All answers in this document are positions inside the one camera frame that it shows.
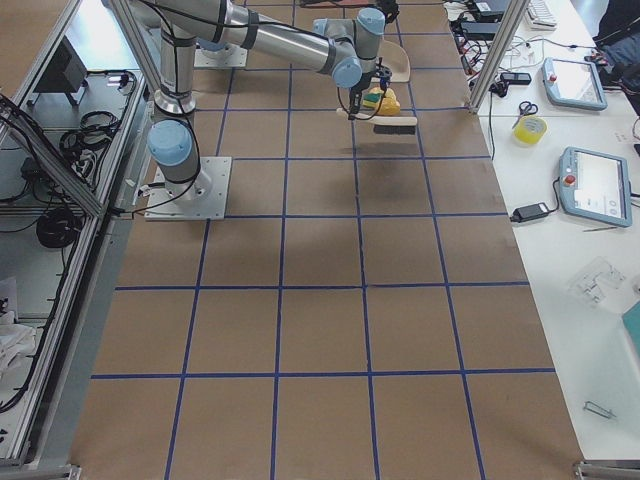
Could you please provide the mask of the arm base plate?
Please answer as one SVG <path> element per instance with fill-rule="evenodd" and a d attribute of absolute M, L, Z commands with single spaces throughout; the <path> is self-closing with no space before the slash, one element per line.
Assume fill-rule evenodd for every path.
<path fill-rule="evenodd" d="M 196 47 L 194 68 L 196 70 L 220 70 L 244 68 L 248 51 L 237 45 L 226 44 L 219 50 L 207 50 L 201 45 Z"/>
<path fill-rule="evenodd" d="M 167 183 L 160 167 L 154 181 L 164 183 L 149 195 L 149 208 L 143 211 L 149 221 L 221 220 L 225 217 L 231 176 L 231 157 L 201 157 L 201 170 L 195 183 Z"/>

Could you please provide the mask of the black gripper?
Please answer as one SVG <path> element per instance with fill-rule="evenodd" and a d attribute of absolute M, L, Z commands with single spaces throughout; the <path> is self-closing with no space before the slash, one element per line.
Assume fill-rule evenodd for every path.
<path fill-rule="evenodd" d="M 396 0 L 377 0 L 377 9 L 383 13 L 386 23 L 395 22 L 400 13 Z"/>
<path fill-rule="evenodd" d="M 347 111 L 349 114 L 359 113 L 362 107 L 363 95 L 373 87 L 379 87 L 383 91 L 389 89 L 392 72 L 381 62 L 374 65 L 371 72 L 364 73 L 361 79 L 349 88 L 349 103 Z"/>

